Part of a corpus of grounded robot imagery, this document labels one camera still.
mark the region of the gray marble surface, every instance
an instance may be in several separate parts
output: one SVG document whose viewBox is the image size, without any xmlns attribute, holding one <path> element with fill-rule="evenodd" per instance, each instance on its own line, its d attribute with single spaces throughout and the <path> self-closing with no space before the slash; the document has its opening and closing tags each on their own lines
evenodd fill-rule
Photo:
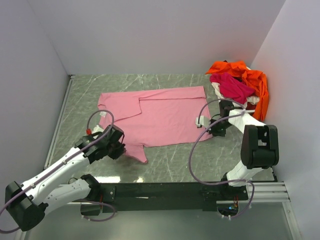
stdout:
<svg viewBox="0 0 320 240">
<path fill-rule="evenodd" d="M 203 86 L 208 101 L 217 98 L 209 76 L 204 74 L 75 75 L 71 81 L 50 164 L 59 160 L 86 134 L 87 119 L 98 109 L 101 93 Z M 212 116 L 219 113 L 218 104 L 212 103 L 209 110 Z M 91 128 L 98 124 L 99 118 L 99 115 L 93 117 Z M 239 162 L 241 144 L 242 134 L 234 126 L 227 129 L 225 137 L 200 142 L 192 157 L 195 175 L 204 181 L 219 181 Z M 191 146 L 192 143 L 145 147 L 147 164 L 126 156 L 117 160 L 105 157 L 73 177 L 92 174 L 105 183 L 192 182 L 194 180 L 187 167 Z M 272 169 L 258 173 L 253 180 L 273 181 Z"/>
</svg>

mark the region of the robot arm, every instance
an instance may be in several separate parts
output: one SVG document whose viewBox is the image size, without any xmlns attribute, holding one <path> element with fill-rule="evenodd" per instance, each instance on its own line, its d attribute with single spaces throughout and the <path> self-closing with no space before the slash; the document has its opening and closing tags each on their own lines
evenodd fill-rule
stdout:
<svg viewBox="0 0 320 240">
<path fill-rule="evenodd" d="M 233 104 L 227 100 L 219 102 L 220 116 L 235 116 L 242 112 L 242 109 L 235 109 Z M 197 127 L 208 127 L 215 122 L 214 119 L 207 119 L 201 116 L 199 121 L 196 118 Z M 249 181 L 255 174 L 263 169 L 275 166 L 279 161 L 278 130 L 274 125 L 266 125 L 245 113 L 241 116 L 232 117 L 228 120 L 218 122 L 209 133 L 213 136 L 224 137 L 226 129 L 234 125 L 243 134 L 241 145 L 241 160 L 225 177 L 227 180 L 245 179 Z M 245 182 L 230 182 L 233 187 L 244 186 Z"/>
<path fill-rule="evenodd" d="M 105 156 L 117 159 L 125 152 L 125 144 L 119 142 L 124 133 L 116 126 L 113 126 L 99 142 L 84 150 L 95 140 L 95 137 L 99 138 L 103 134 L 103 132 L 96 132 L 81 137 L 73 148 L 46 170 L 22 184 L 14 181 L 5 188 L 5 202 L 7 203 L 15 195 L 34 185 L 41 177 L 48 176 L 15 199 L 6 208 L 22 231 L 32 229 L 42 221 L 46 214 L 69 202 L 79 199 L 95 200 L 99 198 L 101 194 L 100 184 L 90 174 L 83 175 L 81 179 L 71 184 L 60 184 L 66 182 L 72 174 L 94 161 L 98 161 Z M 67 158 L 79 150 L 83 154 L 66 161 Z"/>
</svg>

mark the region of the black joint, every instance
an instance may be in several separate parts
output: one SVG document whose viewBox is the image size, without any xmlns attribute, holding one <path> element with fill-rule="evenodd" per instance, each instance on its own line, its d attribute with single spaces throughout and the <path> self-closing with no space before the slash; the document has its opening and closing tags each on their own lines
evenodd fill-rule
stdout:
<svg viewBox="0 0 320 240">
<path fill-rule="evenodd" d="M 221 100 L 219 102 L 220 117 L 228 117 L 230 111 L 233 109 L 235 109 L 235 107 L 231 101 Z"/>
<path fill-rule="evenodd" d="M 221 182 L 227 181 L 227 173 L 221 179 Z M 238 196 L 240 200 L 247 200 L 248 194 L 246 186 L 230 186 L 229 184 L 221 185 L 204 185 L 201 193 L 204 198 L 202 206 L 203 211 L 217 211 L 217 201 L 234 201 Z"/>
<path fill-rule="evenodd" d="M 213 124 L 215 119 L 210 120 L 210 124 Z M 231 126 L 231 123 L 228 122 L 228 120 L 220 121 L 214 126 L 211 127 L 211 129 L 208 131 L 209 134 L 212 134 L 214 137 L 224 137 L 226 136 L 226 129 Z"/>
<path fill-rule="evenodd" d="M 224 182 L 224 181 L 227 181 L 228 178 L 227 178 L 227 172 L 223 175 L 223 177 L 221 178 L 221 182 Z"/>
<path fill-rule="evenodd" d="M 81 137 L 80 140 L 75 143 L 75 147 L 83 149 L 96 140 L 94 137 L 101 137 L 110 127 L 111 126 L 109 125 L 104 132 L 96 132 L 94 134 Z M 124 137 L 124 132 L 117 126 L 113 126 L 110 132 L 103 139 L 83 151 L 84 157 L 89 159 L 90 164 L 105 156 L 109 156 L 112 159 L 119 158 L 126 151 L 125 144 L 119 142 L 121 137 Z"/>
<path fill-rule="evenodd" d="M 279 162 L 279 143 L 276 126 L 246 125 L 240 155 L 243 165 L 248 169 L 267 169 L 277 165 Z"/>
<path fill-rule="evenodd" d="M 7 203 L 21 191 L 21 185 L 15 181 L 10 183 L 5 188 L 5 202 Z M 6 208 L 11 217 L 24 232 L 34 228 L 42 221 L 45 217 L 45 209 L 48 206 L 47 203 L 41 203 L 39 206 L 35 205 L 31 201 L 32 198 L 24 193 Z"/>
<path fill-rule="evenodd" d="M 81 179 L 85 180 L 88 183 L 89 188 L 91 188 L 85 199 L 89 201 L 96 201 L 97 199 L 100 199 L 102 194 L 101 184 L 91 174 L 83 175 Z"/>
</svg>

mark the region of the pink shirt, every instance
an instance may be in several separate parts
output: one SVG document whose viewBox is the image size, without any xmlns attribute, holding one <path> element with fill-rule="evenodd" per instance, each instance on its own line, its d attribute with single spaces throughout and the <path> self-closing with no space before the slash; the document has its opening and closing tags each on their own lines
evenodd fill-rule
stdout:
<svg viewBox="0 0 320 240">
<path fill-rule="evenodd" d="M 98 108 L 111 111 L 114 124 L 124 131 L 125 155 L 146 163 L 144 146 L 193 143 L 203 131 L 196 117 L 206 103 L 203 86 L 195 86 L 102 93 Z M 202 115 L 210 118 L 208 107 Z M 108 114 L 99 122 L 104 129 L 110 123 Z M 205 134 L 201 141 L 210 137 Z"/>
</svg>

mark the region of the orange cloth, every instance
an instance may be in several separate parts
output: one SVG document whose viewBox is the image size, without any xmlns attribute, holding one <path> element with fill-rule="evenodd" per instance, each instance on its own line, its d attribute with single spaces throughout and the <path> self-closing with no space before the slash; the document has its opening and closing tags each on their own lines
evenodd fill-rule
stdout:
<svg viewBox="0 0 320 240">
<path fill-rule="evenodd" d="M 263 121 L 266 118 L 269 104 L 269 93 L 267 77 L 262 71 L 247 69 L 244 61 L 216 61 L 205 74 L 214 73 L 229 73 L 233 77 L 241 77 L 242 81 L 248 87 L 255 89 L 255 94 L 260 97 L 260 101 L 255 107 L 253 117 L 260 121 Z"/>
</svg>

